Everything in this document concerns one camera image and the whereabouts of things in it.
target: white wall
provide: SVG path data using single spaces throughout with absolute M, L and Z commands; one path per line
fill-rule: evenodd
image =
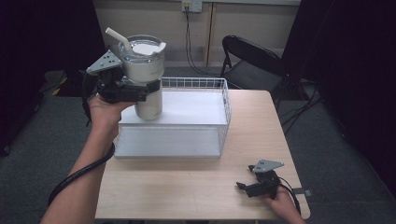
M 187 20 L 180 1 L 93 2 L 106 45 L 118 43 L 105 34 L 107 27 L 125 36 L 154 35 L 167 43 L 167 64 L 187 65 Z M 222 64 L 221 39 L 226 35 L 241 35 L 268 49 L 282 51 L 297 9 L 298 6 L 203 2 L 202 13 L 190 13 L 193 59 L 196 64 L 205 64 L 209 53 L 208 65 Z

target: metal bracket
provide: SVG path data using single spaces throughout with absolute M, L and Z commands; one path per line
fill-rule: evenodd
M 87 68 L 87 73 L 94 76 L 98 72 L 115 67 L 122 67 L 122 61 L 111 50 L 108 50 L 102 57 Z
M 279 161 L 260 160 L 257 162 L 256 166 L 252 169 L 252 172 L 265 173 L 284 165 L 285 163 Z

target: dark background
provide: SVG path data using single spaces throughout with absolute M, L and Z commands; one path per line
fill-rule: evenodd
M 68 82 L 105 52 L 92 0 L 2 0 L 0 154 L 34 113 L 48 71 Z
M 396 3 L 303 0 L 282 60 L 319 84 L 344 134 L 396 195 Z

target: white box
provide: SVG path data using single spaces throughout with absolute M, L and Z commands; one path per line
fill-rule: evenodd
M 219 158 L 231 120 L 231 102 L 223 78 L 163 77 L 163 112 L 142 120 L 122 112 L 117 158 Z

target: black cable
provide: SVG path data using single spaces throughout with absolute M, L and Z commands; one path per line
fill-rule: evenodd
M 294 200 L 294 205 L 296 206 L 297 212 L 298 212 L 299 214 L 301 214 L 300 203 L 298 202 L 297 197 L 296 197 L 296 195 L 294 194 L 294 192 L 291 190 L 291 188 L 289 189 L 288 187 L 284 186 L 283 184 L 279 184 L 279 186 L 282 187 L 282 188 L 284 188 L 284 189 L 286 189 L 286 190 L 290 193 L 291 198 Z
M 82 97 L 81 97 L 81 99 L 82 99 L 82 108 L 84 109 L 84 113 L 88 118 L 88 121 L 86 124 L 86 126 L 88 127 L 88 125 L 90 125 L 90 122 L 91 122 L 91 111 L 90 111 L 90 106 L 88 105 L 87 91 L 85 88 L 86 78 L 87 78 L 87 72 L 85 72 L 84 78 L 82 79 L 82 88 L 81 88 L 81 91 L 82 91 L 81 96 Z
M 313 105 L 317 104 L 321 98 L 318 98 L 314 103 L 312 103 L 316 92 L 318 91 L 318 85 L 315 86 L 314 92 L 312 93 L 312 96 L 309 98 L 308 102 L 303 105 L 302 107 L 300 107 L 299 109 L 296 110 L 296 112 L 294 113 L 293 116 L 291 116 L 290 118 L 288 118 L 286 121 L 284 121 L 281 126 L 283 127 L 285 124 L 289 123 L 292 119 L 294 119 L 294 121 L 291 123 L 291 125 L 289 126 L 289 128 L 284 132 L 284 134 L 288 134 L 289 130 L 291 129 L 291 127 L 293 126 L 293 124 L 297 121 L 297 119 L 309 108 L 311 108 Z
M 186 54 L 187 54 L 187 61 L 188 61 L 189 65 L 190 65 L 190 67 L 196 73 L 203 74 L 203 75 L 208 75 L 208 76 L 212 76 L 212 77 L 219 77 L 220 74 L 209 73 L 209 72 L 203 71 L 203 70 L 199 69 L 194 64 L 194 61 L 193 61 L 192 55 L 191 55 L 190 17 L 189 17 L 189 8 L 188 7 L 185 7 L 185 13 L 186 13 L 186 20 L 187 20 Z
M 284 178 L 282 178 L 282 177 L 278 177 L 279 179 L 281 179 L 281 180 L 283 180 L 283 181 L 285 181 L 285 183 L 289 186 L 289 188 L 290 189 L 293 189 L 292 187 L 291 187 L 291 184 L 289 184 L 289 182 L 288 181 L 286 181 Z
M 301 99 L 304 101 L 304 97 L 303 97 L 301 88 L 299 88 L 299 93 L 300 93 Z M 311 101 L 312 97 L 314 97 L 314 94 L 309 98 L 308 102 Z M 296 114 L 297 111 L 301 110 L 301 109 L 304 108 L 304 107 L 305 107 L 305 105 L 303 105 L 303 106 L 301 106 L 300 108 L 297 108 L 297 109 L 292 109 L 292 110 L 290 110 L 290 111 L 288 111 L 288 112 L 286 112 L 286 113 L 284 113 L 284 114 L 282 114 L 282 115 L 279 115 L 279 117 L 280 117 L 280 118 L 283 118 L 284 116 L 288 115 L 289 113 L 291 113 L 291 112 L 293 112 L 293 111 L 295 111 L 295 114 Z
M 98 161 L 95 161 L 84 168 L 76 171 L 75 173 L 71 174 L 68 176 L 66 179 L 64 179 L 61 183 L 56 186 L 56 188 L 52 191 L 52 193 L 49 196 L 49 201 L 48 201 L 48 206 L 52 203 L 52 201 L 55 199 L 55 197 L 62 191 L 64 190 L 69 184 L 71 184 L 73 181 L 78 179 L 79 177 L 82 177 L 83 175 L 87 174 L 89 171 L 95 169 L 96 167 L 102 165 L 106 161 L 110 160 L 111 157 L 113 157 L 115 152 L 115 147 L 114 144 L 111 144 L 111 148 L 108 151 L 108 153 Z

